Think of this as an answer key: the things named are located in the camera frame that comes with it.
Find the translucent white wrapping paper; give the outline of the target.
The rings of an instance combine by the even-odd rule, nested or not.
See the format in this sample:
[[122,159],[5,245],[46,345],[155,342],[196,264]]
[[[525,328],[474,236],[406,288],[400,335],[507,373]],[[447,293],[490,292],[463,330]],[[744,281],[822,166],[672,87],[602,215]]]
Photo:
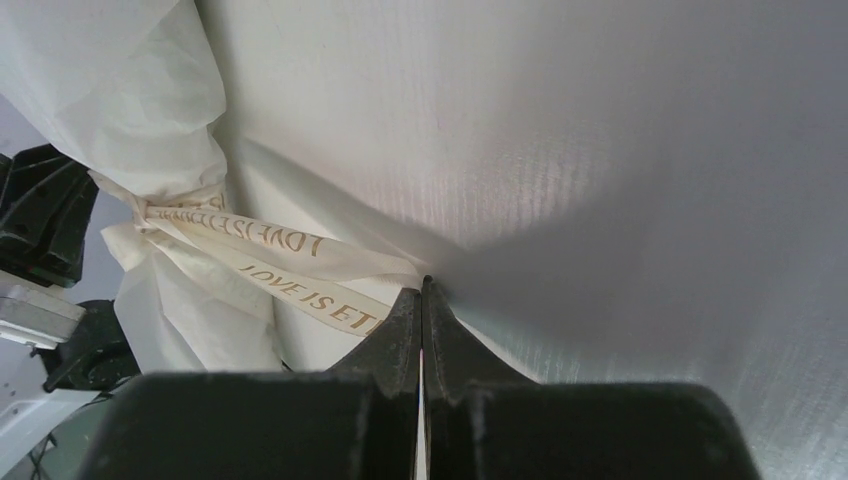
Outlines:
[[192,2],[5,1],[1,91],[132,209],[102,236],[124,271],[115,311],[142,372],[282,369],[273,305],[288,304],[139,227],[128,200],[219,190],[234,213],[212,134],[224,86]]

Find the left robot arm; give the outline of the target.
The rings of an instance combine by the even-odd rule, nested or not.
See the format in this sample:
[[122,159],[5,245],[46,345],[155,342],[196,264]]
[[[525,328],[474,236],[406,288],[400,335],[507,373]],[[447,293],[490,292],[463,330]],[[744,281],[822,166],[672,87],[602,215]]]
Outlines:
[[54,430],[109,399],[139,367],[111,300],[73,303],[98,195],[50,144],[1,158],[1,472],[39,477]]

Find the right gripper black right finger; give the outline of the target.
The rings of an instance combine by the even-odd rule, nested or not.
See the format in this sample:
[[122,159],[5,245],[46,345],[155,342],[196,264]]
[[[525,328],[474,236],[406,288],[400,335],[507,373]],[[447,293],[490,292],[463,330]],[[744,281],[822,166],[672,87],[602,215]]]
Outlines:
[[427,472],[433,479],[756,479],[732,412],[693,383],[542,384],[421,289]]

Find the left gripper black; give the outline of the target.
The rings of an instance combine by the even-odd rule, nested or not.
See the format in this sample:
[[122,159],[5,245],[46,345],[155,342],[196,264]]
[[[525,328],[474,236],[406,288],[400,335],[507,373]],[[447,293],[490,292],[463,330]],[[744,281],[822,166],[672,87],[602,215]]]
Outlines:
[[[1,272],[43,287],[82,278],[85,236],[98,188],[87,169],[50,144],[1,158]],[[53,350],[32,347],[46,392],[108,392],[139,373],[111,300],[78,303],[86,312]]]

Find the cream printed ribbon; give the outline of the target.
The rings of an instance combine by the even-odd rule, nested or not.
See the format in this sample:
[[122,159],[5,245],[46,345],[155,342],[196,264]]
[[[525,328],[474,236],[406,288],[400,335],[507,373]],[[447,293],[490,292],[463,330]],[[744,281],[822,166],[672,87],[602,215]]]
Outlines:
[[388,304],[352,288],[375,281],[417,289],[407,259],[318,234],[237,215],[223,192],[197,191],[170,203],[128,197],[139,227],[203,253],[249,284],[341,332],[365,337],[389,315]]

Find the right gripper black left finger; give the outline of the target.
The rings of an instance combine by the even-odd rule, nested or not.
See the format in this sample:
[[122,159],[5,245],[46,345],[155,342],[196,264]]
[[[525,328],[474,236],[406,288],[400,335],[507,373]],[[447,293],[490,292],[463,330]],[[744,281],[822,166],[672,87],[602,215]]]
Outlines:
[[82,479],[411,479],[420,295],[335,365],[301,373],[159,373],[132,381]]

